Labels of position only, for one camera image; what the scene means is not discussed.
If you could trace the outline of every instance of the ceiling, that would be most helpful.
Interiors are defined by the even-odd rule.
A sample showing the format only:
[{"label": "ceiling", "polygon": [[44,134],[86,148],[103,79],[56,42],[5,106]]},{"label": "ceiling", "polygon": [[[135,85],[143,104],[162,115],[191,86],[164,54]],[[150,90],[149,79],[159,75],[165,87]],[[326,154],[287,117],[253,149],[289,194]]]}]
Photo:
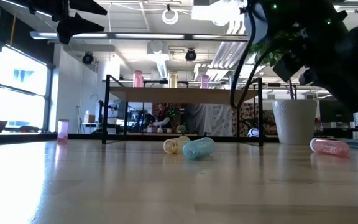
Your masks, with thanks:
[{"label": "ceiling", "polygon": [[[37,14],[37,17],[29,14],[27,9],[17,7],[7,2],[0,1],[0,5],[14,14],[17,17],[33,27],[39,32],[55,32],[57,23],[53,22],[51,18]],[[176,9],[191,10],[193,0],[182,1],[182,5],[172,6]],[[102,4],[109,16],[100,16],[90,14],[87,12],[78,12],[84,19],[93,21],[97,24],[105,26],[105,32],[154,32],[154,33],[194,33],[194,34],[224,34],[227,32],[228,25],[216,26],[211,21],[195,21],[191,20],[191,16],[184,13],[179,13],[178,22],[174,25],[168,25],[162,21],[162,10],[165,6],[144,5],[144,9],[151,9],[156,11],[141,11],[139,4],[125,4],[128,9],[119,5]],[[358,26],[358,14],[348,12],[348,17],[345,19],[345,25],[348,29]],[[132,76],[133,70],[142,70],[144,73],[151,73],[156,70],[156,64],[146,59],[146,50],[148,40],[77,40],[71,41],[71,49],[81,49],[85,45],[113,45],[116,52],[119,53],[123,63],[121,65],[121,74],[129,78]],[[188,49],[195,49],[197,53],[197,60],[210,62],[219,48],[220,42],[195,42],[195,41],[168,41],[170,60],[167,61],[167,68],[169,70],[188,70],[193,71],[195,62],[186,62],[185,53]],[[81,59],[84,52],[80,50],[68,51],[73,56]],[[93,55],[98,60],[108,60],[111,57],[110,52],[93,52]],[[264,79],[268,82],[279,82],[280,79],[273,73],[271,68],[262,70]]]}]

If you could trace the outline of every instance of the shelf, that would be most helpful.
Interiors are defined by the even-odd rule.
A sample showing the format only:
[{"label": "shelf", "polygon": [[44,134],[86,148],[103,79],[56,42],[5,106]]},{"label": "shelf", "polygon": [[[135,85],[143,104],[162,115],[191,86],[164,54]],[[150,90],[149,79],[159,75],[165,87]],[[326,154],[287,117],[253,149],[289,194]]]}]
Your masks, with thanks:
[{"label": "shelf", "polygon": [[[110,93],[125,102],[229,104],[230,90],[110,87]],[[236,90],[236,102],[241,93],[242,90]],[[257,95],[257,91],[248,90],[244,101]]]}]

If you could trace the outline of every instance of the yellow bottle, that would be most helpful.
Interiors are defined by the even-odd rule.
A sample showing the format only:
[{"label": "yellow bottle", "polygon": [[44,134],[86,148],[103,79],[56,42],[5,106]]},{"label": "yellow bottle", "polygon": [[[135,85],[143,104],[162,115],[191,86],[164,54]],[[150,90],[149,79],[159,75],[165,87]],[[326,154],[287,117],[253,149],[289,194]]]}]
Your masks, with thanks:
[{"label": "yellow bottle", "polygon": [[183,144],[190,141],[187,136],[180,136],[179,138],[168,139],[164,142],[163,148],[166,153],[182,153]]}]

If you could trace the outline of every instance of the glass wall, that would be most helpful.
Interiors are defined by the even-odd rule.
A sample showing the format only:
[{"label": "glass wall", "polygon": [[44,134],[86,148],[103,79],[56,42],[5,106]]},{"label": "glass wall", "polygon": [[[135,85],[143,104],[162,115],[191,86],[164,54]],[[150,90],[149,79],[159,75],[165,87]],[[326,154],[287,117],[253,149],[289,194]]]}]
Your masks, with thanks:
[{"label": "glass wall", "polygon": [[43,127],[48,68],[16,50],[0,52],[0,121],[7,128]]}]

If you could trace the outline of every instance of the person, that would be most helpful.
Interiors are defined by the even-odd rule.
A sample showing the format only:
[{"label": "person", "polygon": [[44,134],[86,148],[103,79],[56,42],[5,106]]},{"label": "person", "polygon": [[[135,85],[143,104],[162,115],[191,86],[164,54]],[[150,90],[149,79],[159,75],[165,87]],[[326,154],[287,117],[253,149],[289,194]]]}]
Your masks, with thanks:
[{"label": "person", "polygon": [[168,116],[168,111],[164,104],[158,104],[158,112],[156,116],[156,122],[153,122],[151,126],[161,126],[161,128],[171,128],[171,119]]}]

